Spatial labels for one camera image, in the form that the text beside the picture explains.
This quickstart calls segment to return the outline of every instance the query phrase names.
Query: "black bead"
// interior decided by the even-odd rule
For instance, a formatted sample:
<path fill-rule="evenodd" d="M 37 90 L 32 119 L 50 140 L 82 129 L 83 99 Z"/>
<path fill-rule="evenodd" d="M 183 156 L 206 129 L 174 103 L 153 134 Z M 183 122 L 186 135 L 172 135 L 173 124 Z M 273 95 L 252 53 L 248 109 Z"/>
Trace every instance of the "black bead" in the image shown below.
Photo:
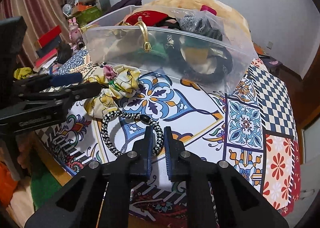
<path fill-rule="evenodd" d="M 151 118 L 145 114 L 140 115 L 140 121 L 142 121 L 144 124 L 149 123 L 150 119 Z"/>

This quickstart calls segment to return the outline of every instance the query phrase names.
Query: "silver screw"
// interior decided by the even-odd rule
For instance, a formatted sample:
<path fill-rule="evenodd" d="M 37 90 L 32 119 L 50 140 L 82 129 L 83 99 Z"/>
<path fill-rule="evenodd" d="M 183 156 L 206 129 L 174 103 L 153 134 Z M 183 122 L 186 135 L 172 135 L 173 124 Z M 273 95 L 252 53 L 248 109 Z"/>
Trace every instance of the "silver screw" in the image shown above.
<path fill-rule="evenodd" d="M 219 162 L 219 166 L 222 167 L 222 168 L 226 168 L 229 166 L 229 163 L 226 162 L 225 160 L 222 160 Z"/>
<path fill-rule="evenodd" d="M 90 168 L 97 168 L 99 166 L 99 162 L 97 162 L 97 161 L 91 161 L 90 163 L 89 163 L 89 167 Z"/>
<path fill-rule="evenodd" d="M 182 156 L 182 157 L 184 157 L 184 158 L 188 158 L 188 157 L 190 157 L 190 152 L 189 151 L 183 151 L 183 152 L 181 152 L 180 153 L 180 155 Z"/>
<path fill-rule="evenodd" d="M 135 151 L 129 151 L 127 155 L 129 158 L 135 158 L 138 155 L 138 153 L 136 153 Z"/>

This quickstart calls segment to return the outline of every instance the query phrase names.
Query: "table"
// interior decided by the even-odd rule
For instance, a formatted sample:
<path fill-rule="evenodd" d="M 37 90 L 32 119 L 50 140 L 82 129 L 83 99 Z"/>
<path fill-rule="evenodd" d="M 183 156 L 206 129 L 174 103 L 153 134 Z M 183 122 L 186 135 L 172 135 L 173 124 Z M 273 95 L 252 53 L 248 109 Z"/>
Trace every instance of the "table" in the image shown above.
<path fill-rule="evenodd" d="M 86 49 L 70 58 L 59 74 L 95 67 Z M 292 108 L 285 84 L 253 60 L 231 95 L 206 93 L 199 85 L 158 72 L 141 72 L 134 97 L 120 101 L 122 110 L 143 113 L 203 160 L 228 161 L 283 216 L 293 210 L 300 194 L 299 149 Z M 144 134 L 145 125 L 124 119 L 109 123 L 109 135 L 122 152 Z M 67 121 L 37 131 L 45 148 L 71 175 L 92 160 L 115 160 L 100 137 L 101 121 L 87 115 L 83 101 L 71 108 Z M 185 183 L 171 183 L 164 151 L 153 159 L 151 178 L 132 190 L 130 213 L 171 227 L 186 226 Z"/>

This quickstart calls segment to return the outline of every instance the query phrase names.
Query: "striped curtain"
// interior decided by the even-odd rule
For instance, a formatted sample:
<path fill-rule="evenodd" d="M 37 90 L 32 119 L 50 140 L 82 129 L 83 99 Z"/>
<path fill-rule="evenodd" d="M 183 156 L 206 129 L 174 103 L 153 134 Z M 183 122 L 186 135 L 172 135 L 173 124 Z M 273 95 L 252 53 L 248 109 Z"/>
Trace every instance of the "striped curtain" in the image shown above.
<path fill-rule="evenodd" d="M 23 16 L 28 26 L 18 56 L 23 66 L 34 67 L 38 58 L 34 43 L 55 26 L 60 26 L 62 39 L 69 39 L 68 23 L 61 5 L 62 0 L 2 0 L 0 3 L 0 19 Z"/>

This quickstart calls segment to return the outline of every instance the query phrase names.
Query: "power outlet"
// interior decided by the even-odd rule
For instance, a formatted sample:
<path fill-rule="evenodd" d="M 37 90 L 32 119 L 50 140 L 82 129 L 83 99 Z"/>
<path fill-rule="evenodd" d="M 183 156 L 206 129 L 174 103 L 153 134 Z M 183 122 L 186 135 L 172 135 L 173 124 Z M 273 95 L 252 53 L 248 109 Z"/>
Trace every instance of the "power outlet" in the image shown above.
<path fill-rule="evenodd" d="M 273 43 L 272 43 L 271 41 L 269 41 L 269 42 L 268 42 L 268 45 L 267 45 L 267 48 L 268 48 L 268 49 L 272 49 L 272 47 L 273 47 Z"/>

